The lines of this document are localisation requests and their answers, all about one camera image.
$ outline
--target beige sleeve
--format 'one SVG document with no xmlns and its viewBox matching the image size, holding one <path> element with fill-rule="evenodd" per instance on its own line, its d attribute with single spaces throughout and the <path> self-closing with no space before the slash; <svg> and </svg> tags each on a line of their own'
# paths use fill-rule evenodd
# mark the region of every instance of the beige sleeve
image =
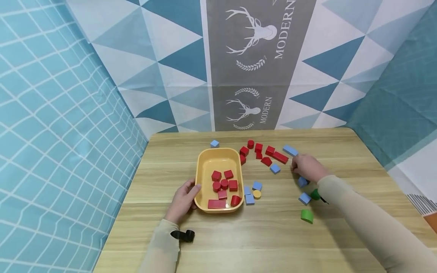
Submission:
<svg viewBox="0 0 437 273">
<path fill-rule="evenodd" d="M 343 180 L 327 176 L 319 193 L 346 222 L 388 273 L 437 272 L 436 256 L 408 229 Z"/>
<path fill-rule="evenodd" d="M 165 219 L 155 229 L 140 273 L 174 273 L 179 255 L 179 240 L 170 233 L 179 227 Z"/>
</svg>

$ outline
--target plastic tray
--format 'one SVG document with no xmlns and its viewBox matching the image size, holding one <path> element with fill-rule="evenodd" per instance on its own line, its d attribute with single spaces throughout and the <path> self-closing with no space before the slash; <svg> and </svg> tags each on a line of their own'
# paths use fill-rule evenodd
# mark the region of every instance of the plastic tray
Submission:
<svg viewBox="0 0 437 273">
<path fill-rule="evenodd" d="M 208 200 L 218 199 L 217 193 L 212 190 L 211 175 L 216 170 L 222 173 L 224 179 L 224 171 L 232 170 L 234 178 L 231 180 L 238 181 L 238 191 L 229 191 L 227 189 L 228 199 L 226 200 L 226 208 L 209 209 Z M 197 159 L 196 184 L 201 184 L 202 189 L 194 199 L 196 205 L 206 213 L 229 213 L 236 211 L 244 202 L 244 184 L 243 174 L 241 172 L 241 162 L 238 152 L 231 148 L 214 148 L 207 149 L 200 153 Z M 240 204 L 236 207 L 231 207 L 232 195 L 241 197 Z"/>
</svg>

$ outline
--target blue grid wall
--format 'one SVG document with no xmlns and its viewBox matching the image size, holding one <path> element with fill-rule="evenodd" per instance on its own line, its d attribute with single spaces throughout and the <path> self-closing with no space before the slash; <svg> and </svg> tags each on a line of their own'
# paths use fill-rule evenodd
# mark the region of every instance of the blue grid wall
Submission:
<svg viewBox="0 0 437 273">
<path fill-rule="evenodd" d="M 61 0 L 0 14 L 0 272 L 90 272 L 147 140 Z"/>
</svg>

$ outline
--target left hand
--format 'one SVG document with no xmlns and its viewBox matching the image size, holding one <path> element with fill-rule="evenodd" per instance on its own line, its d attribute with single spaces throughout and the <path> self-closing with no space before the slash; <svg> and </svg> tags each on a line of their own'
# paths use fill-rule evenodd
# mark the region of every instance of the left hand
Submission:
<svg viewBox="0 0 437 273">
<path fill-rule="evenodd" d="M 164 216 L 164 219 L 179 224 L 182 217 L 187 214 L 190 208 L 196 209 L 194 198 L 200 191 L 200 184 L 194 186 L 194 178 L 189 179 L 179 189 L 176 190 L 170 207 Z"/>
</svg>

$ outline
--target wood grain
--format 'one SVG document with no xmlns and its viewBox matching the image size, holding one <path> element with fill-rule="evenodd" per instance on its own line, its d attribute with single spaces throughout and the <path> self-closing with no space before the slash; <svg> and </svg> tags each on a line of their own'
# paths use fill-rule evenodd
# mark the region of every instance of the wood grain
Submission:
<svg viewBox="0 0 437 273">
<path fill-rule="evenodd" d="M 175 190 L 195 176 L 199 153 L 212 139 L 239 150 L 249 138 L 264 149 L 289 144 L 314 155 L 437 253 L 436 234 L 350 129 L 169 133 L 151 138 L 95 272 L 137 272 Z M 288 166 L 279 166 L 282 171 L 272 174 L 251 150 L 244 181 L 263 183 L 263 197 L 235 213 L 196 210 L 187 216 L 181 230 L 193 229 L 196 238 L 181 244 L 177 272 L 384 272 L 332 206 L 312 201 L 308 208 L 314 224 L 300 220 L 304 206 L 298 201 L 297 177 Z"/>
</svg>

